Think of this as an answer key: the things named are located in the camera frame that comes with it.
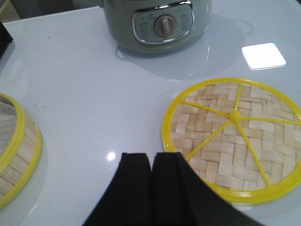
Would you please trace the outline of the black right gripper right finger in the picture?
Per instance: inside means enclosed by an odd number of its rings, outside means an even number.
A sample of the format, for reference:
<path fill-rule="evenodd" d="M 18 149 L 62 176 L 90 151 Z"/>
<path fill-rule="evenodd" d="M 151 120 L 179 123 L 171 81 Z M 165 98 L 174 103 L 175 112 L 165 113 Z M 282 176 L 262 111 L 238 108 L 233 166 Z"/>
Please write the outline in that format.
<path fill-rule="evenodd" d="M 152 168 L 156 226 L 259 226 L 210 189 L 180 153 L 158 153 Z"/>

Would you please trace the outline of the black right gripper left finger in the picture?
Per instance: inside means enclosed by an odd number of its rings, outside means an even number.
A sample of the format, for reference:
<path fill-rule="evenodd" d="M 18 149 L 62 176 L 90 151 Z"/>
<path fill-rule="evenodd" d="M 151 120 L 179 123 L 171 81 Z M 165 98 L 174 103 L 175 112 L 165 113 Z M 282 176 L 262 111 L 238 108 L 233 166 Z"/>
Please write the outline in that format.
<path fill-rule="evenodd" d="M 86 226 L 150 226 L 151 170 L 144 153 L 123 153 Z"/>

